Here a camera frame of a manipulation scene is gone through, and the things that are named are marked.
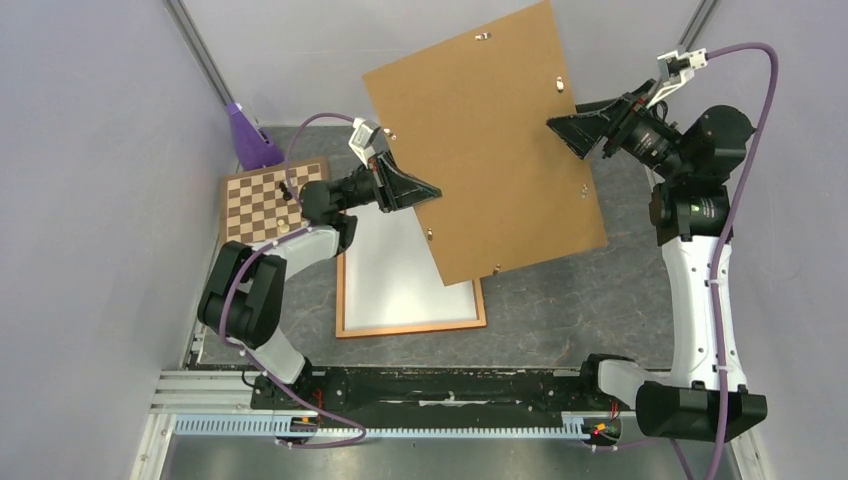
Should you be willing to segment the building and sky photo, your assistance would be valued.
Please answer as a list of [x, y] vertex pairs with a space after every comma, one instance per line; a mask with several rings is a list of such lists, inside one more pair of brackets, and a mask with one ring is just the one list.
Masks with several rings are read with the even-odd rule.
[[413, 209], [356, 207], [355, 238], [337, 259], [336, 336], [373, 337], [487, 325], [480, 283], [446, 286]]

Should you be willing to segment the wooden picture frame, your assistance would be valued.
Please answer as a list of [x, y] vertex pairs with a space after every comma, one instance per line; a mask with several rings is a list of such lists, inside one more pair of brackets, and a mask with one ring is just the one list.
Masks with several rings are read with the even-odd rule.
[[424, 334], [487, 325], [482, 286], [444, 286], [434, 267], [380, 273], [362, 280], [347, 254], [336, 262], [338, 339]]

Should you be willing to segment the brown cardboard backing board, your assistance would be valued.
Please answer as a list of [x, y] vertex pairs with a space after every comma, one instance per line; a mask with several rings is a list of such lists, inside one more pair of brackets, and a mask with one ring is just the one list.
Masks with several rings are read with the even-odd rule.
[[547, 124], [575, 110], [549, 2], [363, 81], [398, 167], [441, 190], [415, 213], [445, 284], [606, 245], [590, 166]]

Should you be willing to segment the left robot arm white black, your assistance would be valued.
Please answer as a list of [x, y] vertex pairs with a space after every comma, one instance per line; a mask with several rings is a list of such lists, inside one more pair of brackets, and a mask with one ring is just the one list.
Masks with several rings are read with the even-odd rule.
[[304, 227], [258, 246], [228, 241], [219, 250], [196, 316], [228, 346], [277, 380], [276, 396], [291, 408], [307, 405], [309, 364], [279, 325], [285, 283], [306, 268], [334, 259], [353, 243], [354, 207], [376, 204], [392, 213], [435, 200], [441, 190], [402, 171], [389, 151], [370, 154], [347, 176], [310, 181], [298, 198]]

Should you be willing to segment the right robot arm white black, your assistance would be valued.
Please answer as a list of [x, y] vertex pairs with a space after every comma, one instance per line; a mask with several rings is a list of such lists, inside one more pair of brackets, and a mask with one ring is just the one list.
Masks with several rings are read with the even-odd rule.
[[592, 354], [577, 392], [591, 408], [613, 399], [635, 412], [649, 437], [730, 441], [762, 422], [765, 396], [752, 393], [739, 360], [727, 277], [732, 252], [732, 203], [726, 183], [743, 162], [755, 127], [740, 110], [715, 105], [685, 131], [651, 104], [649, 86], [580, 105], [549, 118], [552, 130], [579, 158], [595, 147], [604, 157], [625, 152], [659, 177], [650, 221], [672, 295], [673, 359], [660, 375], [635, 360]]

